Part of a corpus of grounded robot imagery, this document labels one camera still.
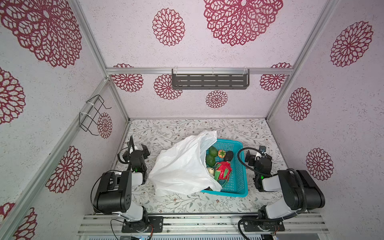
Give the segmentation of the small red tomato fruit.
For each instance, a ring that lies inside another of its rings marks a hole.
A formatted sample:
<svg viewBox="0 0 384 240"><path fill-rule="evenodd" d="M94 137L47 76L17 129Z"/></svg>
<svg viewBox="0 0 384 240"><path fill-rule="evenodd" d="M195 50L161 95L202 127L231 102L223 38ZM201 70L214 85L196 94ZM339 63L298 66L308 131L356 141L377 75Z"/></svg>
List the small red tomato fruit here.
<svg viewBox="0 0 384 240"><path fill-rule="evenodd" d="M226 151L224 150L219 150L218 151L218 157L221 158L221 159L224 159L226 156Z"/></svg>

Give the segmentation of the white plastic bag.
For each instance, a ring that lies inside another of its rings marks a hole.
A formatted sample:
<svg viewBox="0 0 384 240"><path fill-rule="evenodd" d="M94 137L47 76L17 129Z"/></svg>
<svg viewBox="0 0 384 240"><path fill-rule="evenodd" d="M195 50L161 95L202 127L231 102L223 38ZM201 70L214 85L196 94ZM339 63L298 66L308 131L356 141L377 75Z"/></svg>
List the white plastic bag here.
<svg viewBox="0 0 384 240"><path fill-rule="evenodd" d="M203 131L162 150L148 176L155 194L190 195L207 188L221 191L222 186L209 174L206 165L206 151L216 142L216 131Z"/></svg>

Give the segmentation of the green avocado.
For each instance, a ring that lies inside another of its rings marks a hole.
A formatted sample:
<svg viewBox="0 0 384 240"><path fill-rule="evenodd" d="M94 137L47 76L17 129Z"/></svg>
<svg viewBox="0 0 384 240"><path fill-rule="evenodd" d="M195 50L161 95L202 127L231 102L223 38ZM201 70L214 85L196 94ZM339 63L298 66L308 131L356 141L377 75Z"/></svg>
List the green avocado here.
<svg viewBox="0 0 384 240"><path fill-rule="evenodd" d="M206 164L208 167L213 168L216 164L216 158L210 154L206 155Z"/></svg>
<svg viewBox="0 0 384 240"><path fill-rule="evenodd" d="M213 156L214 158L218 156L218 150L214 146L211 146L208 151L210 156Z"/></svg>

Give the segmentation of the pale white round fruit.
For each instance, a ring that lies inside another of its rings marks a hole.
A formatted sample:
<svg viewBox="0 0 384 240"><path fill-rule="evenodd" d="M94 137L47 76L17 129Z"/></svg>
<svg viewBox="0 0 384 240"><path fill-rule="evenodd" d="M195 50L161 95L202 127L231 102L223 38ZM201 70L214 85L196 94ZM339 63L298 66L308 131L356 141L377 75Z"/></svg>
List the pale white round fruit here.
<svg viewBox="0 0 384 240"><path fill-rule="evenodd" d="M214 176L215 175L215 169L214 168L207 168L207 171L209 172L209 174L211 176Z"/></svg>

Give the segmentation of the dark brown round fruit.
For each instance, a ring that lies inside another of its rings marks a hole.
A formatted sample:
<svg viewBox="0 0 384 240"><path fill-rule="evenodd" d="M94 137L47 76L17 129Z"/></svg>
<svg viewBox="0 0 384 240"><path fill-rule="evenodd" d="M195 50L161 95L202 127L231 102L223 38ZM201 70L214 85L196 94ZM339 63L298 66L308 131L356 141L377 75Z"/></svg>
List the dark brown round fruit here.
<svg viewBox="0 0 384 240"><path fill-rule="evenodd" d="M224 161L231 162L234 158L234 153L232 151L227 151L224 157Z"/></svg>

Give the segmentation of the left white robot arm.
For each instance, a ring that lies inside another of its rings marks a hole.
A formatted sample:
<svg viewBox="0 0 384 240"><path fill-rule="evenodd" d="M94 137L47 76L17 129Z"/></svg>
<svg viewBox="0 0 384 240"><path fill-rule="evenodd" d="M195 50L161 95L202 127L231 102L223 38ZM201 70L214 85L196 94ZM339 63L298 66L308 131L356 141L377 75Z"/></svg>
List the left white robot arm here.
<svg viewBox="0 0 384 240"><path fill-rule="evenodd" d="M136 148L133 137L130 137L128 147L118 153L119 163L127 165L127 169L103 173L97 180L96 193L91 193L91 204L96 213L118 215L128 223L148 222L145 207L132 200L132 188L146 183L148 167L145 160L149 155L147 146Z"/></svg>

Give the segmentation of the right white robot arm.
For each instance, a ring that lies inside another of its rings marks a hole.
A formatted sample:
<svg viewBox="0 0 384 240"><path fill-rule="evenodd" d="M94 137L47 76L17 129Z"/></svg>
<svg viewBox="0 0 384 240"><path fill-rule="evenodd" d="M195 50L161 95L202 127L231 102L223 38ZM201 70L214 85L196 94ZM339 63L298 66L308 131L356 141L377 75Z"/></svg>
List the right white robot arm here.
<svg viewBox="0 0 384 240"><path fill-rule="evenodd" d="M278 170L271 174L272 157L255 148L246 147L237 153L239 162L254 172L254 184L259 192L279 192L276 202L258 210L259 222L280 222L325 206L326 199L310 174L305 170Z"/></svg>

